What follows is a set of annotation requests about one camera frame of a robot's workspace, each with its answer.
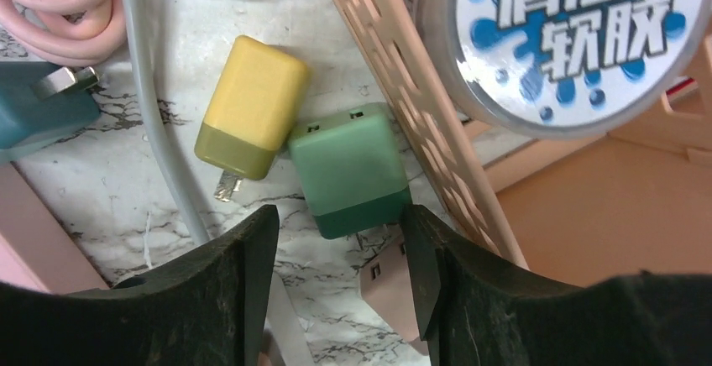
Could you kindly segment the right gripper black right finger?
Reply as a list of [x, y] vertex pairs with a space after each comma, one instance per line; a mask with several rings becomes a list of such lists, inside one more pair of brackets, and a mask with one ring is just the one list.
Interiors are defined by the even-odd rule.
[[434, 365], [708, 365], [707, 274], [580, 288], [523, 269], [422, 205], [401, 216], [416, 321]]

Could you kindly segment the dark green plug adapter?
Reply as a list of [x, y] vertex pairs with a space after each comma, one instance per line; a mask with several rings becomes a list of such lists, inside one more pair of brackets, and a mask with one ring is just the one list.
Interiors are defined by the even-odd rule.
[[307, 207], [325, 239], [396, 223], [412, 202], [384, 103], [297, 123], [287, 148]]

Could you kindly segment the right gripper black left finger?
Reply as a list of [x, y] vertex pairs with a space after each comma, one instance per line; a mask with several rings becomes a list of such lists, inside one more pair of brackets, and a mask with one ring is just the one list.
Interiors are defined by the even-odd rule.
[[274, 205], [109, 290], [1, 286], [4, 365], [255, 365], [280, 218]]

